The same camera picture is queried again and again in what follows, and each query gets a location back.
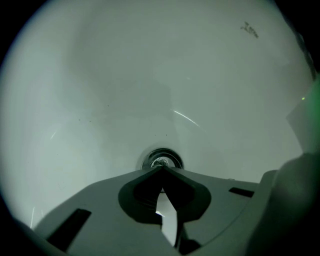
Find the black slot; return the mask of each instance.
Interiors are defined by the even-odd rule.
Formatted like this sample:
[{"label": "black slot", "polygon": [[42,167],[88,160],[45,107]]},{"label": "black slot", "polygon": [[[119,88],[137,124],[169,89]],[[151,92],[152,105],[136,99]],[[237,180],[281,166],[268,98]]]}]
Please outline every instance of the black slot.
[{"label": "black slot", "polygon": [[53,246],[65,252],[77,233],[89,218],[91,212],[88,210],[77,209],[66,219],[60,227],[47,239]]},{"label": "black slot", "polygon": [[250,191],[250,190],[245,190],[237,187],[232,187],[229,189],[229,192],[235,193],[244,197],[252,198],[255,192]]}]

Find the white sink basin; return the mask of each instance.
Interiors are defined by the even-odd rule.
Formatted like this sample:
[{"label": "white sink basin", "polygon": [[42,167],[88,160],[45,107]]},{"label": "white sink basin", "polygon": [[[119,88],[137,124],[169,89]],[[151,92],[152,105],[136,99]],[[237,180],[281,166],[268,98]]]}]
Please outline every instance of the white sink basin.
[{"label": "white sink basin", "polygon": [[159,147],[259,182],[302,153],[286,117],[312,81],[270,1],[51,1],[1,70],[2,193],[34,228]]}]

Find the sink drain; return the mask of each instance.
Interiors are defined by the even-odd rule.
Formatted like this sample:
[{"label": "sink drain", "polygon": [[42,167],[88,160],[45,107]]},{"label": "sink drain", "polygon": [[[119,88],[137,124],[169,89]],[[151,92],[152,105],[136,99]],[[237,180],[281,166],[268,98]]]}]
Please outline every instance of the sink drain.
[{"label": "sink drain", "polygon": [[169,148],[158,148],[150,152],[144,159],[141,169],[149,169],[156,166],[168,166],[184,168],[181,157]]}]

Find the white porcelain surface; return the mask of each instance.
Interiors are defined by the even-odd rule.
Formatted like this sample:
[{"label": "white porcelain surface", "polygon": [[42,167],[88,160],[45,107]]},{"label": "white porcelain surface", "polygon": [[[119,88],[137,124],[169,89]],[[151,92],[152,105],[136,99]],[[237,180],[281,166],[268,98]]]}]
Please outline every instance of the white porcelain surface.
[{"label": "white porcelain surface", "polygon": [[271,1],[49,2],[1,70],[2,192],[34,228],[158,147],[186,170],[259,182],[301,154],[286,117],[311,83]]}]

